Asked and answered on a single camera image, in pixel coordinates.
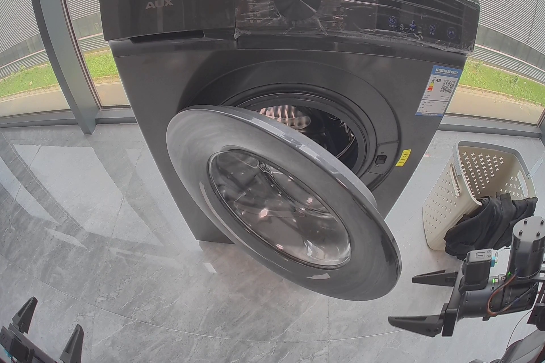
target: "laundry basket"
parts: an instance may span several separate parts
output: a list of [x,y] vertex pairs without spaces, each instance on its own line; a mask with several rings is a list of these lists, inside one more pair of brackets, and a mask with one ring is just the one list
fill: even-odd
[[426,242],[445,249],[445,234],[460,218],[481,205],[477,201],[496,192],[514,200],[535,196],[534,183],[515,149],[480,142],[454,144],[452,156],[422,208]]

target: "marble floor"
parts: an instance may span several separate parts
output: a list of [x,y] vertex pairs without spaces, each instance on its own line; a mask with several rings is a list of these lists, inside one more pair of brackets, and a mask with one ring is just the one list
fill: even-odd
[[[545,199],[540,140],[438,132],[386,219],[401,279],[379,300],[354,302],[300,288],[234,245],[196,241],[135,125],[98,126],[91,136],[75,126],[0,130],[0,323],[36,296],[29,337],[58,358],[79,323],[83,363],[499,358],[523,313],[463,319],[450,338],[387,322],[439,312],[450,295],[410,278],[458,266],[427,248],[421,207],[460,139],[518,149]],[[532,330],[522,321],[512,341]]]

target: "energy label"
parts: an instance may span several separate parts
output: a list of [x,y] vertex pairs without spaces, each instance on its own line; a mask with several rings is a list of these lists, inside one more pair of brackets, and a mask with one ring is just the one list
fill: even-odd
[[434,65],[416,114],[443,116],[461,75],[461,69]]

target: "washing machine door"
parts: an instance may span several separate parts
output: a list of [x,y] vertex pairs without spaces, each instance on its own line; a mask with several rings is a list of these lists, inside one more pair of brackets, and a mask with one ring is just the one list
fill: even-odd
[[170,159],[203,212],[284,278],[335,298],[380,298],[399,249],[371,192],[297,130],[256,112],[194,106],[167,129]]

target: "dark gray washing machine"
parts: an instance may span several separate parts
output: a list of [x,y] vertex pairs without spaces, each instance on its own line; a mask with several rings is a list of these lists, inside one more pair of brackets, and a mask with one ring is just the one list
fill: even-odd
[[475,0],[100,0],[124,88],[199,240],[283,277],[379,298],[382,216],[473,50]]

